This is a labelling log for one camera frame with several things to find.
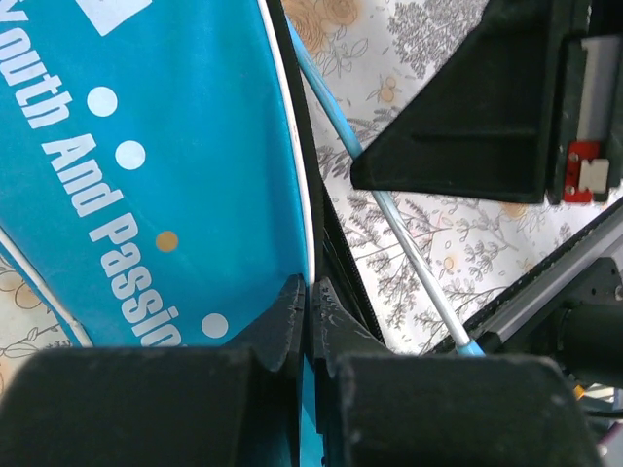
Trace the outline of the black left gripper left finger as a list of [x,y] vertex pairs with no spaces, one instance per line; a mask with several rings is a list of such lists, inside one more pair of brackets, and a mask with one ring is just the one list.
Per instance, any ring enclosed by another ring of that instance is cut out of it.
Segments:
[[45,350],[1,401],[5,466],[296,466],[306,285],[216,347]]

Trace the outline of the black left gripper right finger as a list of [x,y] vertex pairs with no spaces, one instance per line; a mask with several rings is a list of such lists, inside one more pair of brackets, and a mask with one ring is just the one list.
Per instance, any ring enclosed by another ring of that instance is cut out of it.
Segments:
[[526,356],[389,351],[313,289],[316,426],[330,466],[598,466],[597,444],[554,364]]

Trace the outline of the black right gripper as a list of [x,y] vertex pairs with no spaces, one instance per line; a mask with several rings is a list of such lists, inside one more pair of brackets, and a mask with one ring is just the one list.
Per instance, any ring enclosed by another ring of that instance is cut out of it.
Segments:
[[550,118],[548,200],[607,201],[622,179],[620,1],[490,2],[355,160],[350,181],[359,190],[540,203]]

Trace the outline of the blue racket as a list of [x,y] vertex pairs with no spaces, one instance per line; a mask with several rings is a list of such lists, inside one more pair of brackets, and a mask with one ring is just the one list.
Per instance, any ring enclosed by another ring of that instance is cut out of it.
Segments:
[[[325,115],[342,140],[349,156],[355,161],[362,155],[363,147],[322,75],[315,67],[311,55],[289,18],[286,19],[286,23],[299,67]],[[425,257],[410,234],[390,193],[386,191],[372,191],[372,196],[454,341],[457,353],[464,356],[484,356],[484,350],[468,335],[458,319],[455,310],[443,292],[441,284],[431,271]]]

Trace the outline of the blue badminton racket cover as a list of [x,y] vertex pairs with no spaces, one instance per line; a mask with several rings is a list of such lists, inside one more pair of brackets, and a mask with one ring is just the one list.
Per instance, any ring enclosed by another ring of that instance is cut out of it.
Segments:
[[381,344],[320,177],[278,1],[5,1],[1,254],[67,347],[216,347],[306,285],[300,462],[316,423],[312,295]]

